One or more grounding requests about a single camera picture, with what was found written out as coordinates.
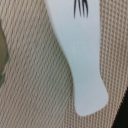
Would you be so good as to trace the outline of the grey teal gripper finger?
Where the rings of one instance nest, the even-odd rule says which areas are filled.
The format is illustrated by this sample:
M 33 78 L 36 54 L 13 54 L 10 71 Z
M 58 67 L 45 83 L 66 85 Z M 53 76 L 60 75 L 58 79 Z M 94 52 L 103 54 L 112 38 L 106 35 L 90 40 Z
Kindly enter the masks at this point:
M 9 52 L 8 52 L 7 42 L 0 20 L 0 87 L 2 86 L 5 80 L 4 69 L 8 62 L 8 59 L 9 59 Z

